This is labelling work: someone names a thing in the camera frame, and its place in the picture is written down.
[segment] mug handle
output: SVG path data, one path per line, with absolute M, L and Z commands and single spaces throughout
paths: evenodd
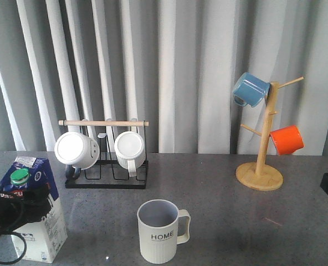
M 68 180 L 76 180 L 80 176 L 81 168 L 74 168 L 72 165 L 65 165 L 65 177 Z
M 234 96 L 234 101 L 239 106 L 246 106 L 248 103 L 244 101 L 242 98 L 239 98 L 238 96 Z
M 187 219 L 186 219 L 186 230 L 185 230 L 185 234 L 177 237 L 177 244 L 178 245 L 186 243 L 190 239 L 189 228 L 190 228 L 191 216 L 190 216 L 190 214 L 188 213 L 187 210 L 180 209 L 179 210 L 179 218 L 181 218 L 181 217 L 187 217 Z
M 136 161 L 135 160 L 128 160 L 127 166 L 129 169 L 130 176 L 137 176 L 137 169 L 136 169 Z

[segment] blue mug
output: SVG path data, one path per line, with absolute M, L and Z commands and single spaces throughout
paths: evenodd
M 269 88 L 270 83 L 245 72 L 234 85 L 234 101 L 240 106 L 249 104 L 255 107 L 269 92 Z

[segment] home mug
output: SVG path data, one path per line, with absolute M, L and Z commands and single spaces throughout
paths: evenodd
M 61 135 L 55 143 L 54 152 L 61 163 L 82 170 L 93 166 L 100 155 L 98 143 L 79 132 Z
M 270 132 L 279 155 L 292 154 L 304 147 L 303 139 L 295 125 Z
M 130 176 L 137 176 L 137 168 L 145 158 L 145 143 L 141 135 L 126 131 L 121 133 L 115 140 L 115 152 L 119 164 L 128 169 Z
M 233 87 L 234 101 L 240 106 L 249 104 L 255 107 L 266 96 L 269 88 L 270 83 L 245 72 Z
M 185 233 L 178 236 L 179 218 L 187 217 Z M 137 211 L 141 255 L 150 263 L 161 264 L 171 260 L 178 244 L 190 239 L 190 214 L 165 199 L 153 199 Z

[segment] orange mug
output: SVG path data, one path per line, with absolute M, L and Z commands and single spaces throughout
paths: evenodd
M 301 134 L 295 125 L 270 132 L 279 155 L 292 154 L 304 147 Z

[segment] wooden stand base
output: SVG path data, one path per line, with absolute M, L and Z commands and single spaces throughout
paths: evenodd
M 261 191 L 277 190 L 282 186 L 283 177 L 275 168 L 264 165 L 262 175 L 256 176 L 256 162 L 247 162 L 239 165 L 235 171 L 235 176 L 243 185 Z

